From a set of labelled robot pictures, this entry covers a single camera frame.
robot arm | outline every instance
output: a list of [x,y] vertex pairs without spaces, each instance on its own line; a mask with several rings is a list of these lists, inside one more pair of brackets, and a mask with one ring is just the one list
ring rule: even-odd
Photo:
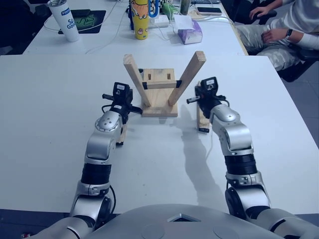
[[262,175],[256,167],[249,129],[237,112],[221,103],[226,98],[217,96],[217,90],[215,77],[203,80],[195,87],[196,97],[187,103],[198,102],[219,137],[227,167],[225,197],[229,213],[286,239],[318,239],[318,227],[271,208]]
[[131,105],[133,90],[129,85],[115,83],[111,108],[96,120],[93,134],[88,140],[81,180],[78,182],[72,209],[64,218],[41,231],[34,239],[82,239],[102,226],[109,218],[111,199],[109,192],[112,152],[128,121],[128,114],[142,113]]

purple tissue box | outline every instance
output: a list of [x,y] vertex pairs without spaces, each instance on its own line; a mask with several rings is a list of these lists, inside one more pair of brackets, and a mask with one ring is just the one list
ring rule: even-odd
[[186,44],[199,43],[203,39],[203,33],[201,32],[200,26],[197,21],[193,20],[193,29],[180,29],[178,30],[178,35],[182,42]]

camouflage pants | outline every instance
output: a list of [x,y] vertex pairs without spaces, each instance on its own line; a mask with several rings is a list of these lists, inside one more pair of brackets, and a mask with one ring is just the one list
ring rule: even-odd
[[248,53],[268,56],[276,71],[286,69],[300,62],[296,52],[288,46],[288,41],[263,42],[261,34],[268,30],[267,26],[240,25],[236,26],[236,29]]

watch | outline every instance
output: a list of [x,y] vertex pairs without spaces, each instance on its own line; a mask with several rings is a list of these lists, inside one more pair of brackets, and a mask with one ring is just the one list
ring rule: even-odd
[[288,39],[291,36],[291,33],[293,33],[293,30],[292,29],[288,29],[285,39]]

white desk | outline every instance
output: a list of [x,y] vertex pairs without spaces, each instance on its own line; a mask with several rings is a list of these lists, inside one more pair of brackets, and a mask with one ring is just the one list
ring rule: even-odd
[[[174,68],[177,79],[189,61],[184,56],[134,57],[142,68]],[[130,115],[124,146],[112,158],[115,212],[160,203],[227,211],[218,138],[196,131],[196,105],[186,104],[198,80],[216,76],[219,94],[227,96],[251,130],[273,207],[318,213],[319,151],[270,61],[206,57],[178,102],[177,118]],[[110,94],[115,81],[129,83],[133,104],[140,104],[123,55],[2,56],[0,72],[0,208],[68,212],[86,142],[106,103],[102,94]]]
[[[69,0],[71,9],[106,10],[106,16],[114,3],[110,0]],[[84,54],[94,47],[103,46],[116,35],[120,19],[127,6],[128,3],[117,3],[109,18],[103,23],[100,32],[98,34],[81,34],[81,40],[78,42],[67,42],[63,35],[58,35],[43,27],[24,54]],[[183,45],[180,38],[173,33],[171,26],[161,28],[165,37],[171,38],[171,40],[163,40],[159,29],[154,28],[150,29],[149,37],[141,41],[135,39],[134,32],[130,30],[128,15],[125,13],[116,39],[107,47],[91,53],[112,55],[118,52],[140,52],[150,55],[182,54],[190,57],[196,50],[204,50],[207,55],[244,55],[233,28],[226,19],[219,18],[199,24],[203,31],[201,43]],[[53,18],[48,20],[47,26],[59,29]]]

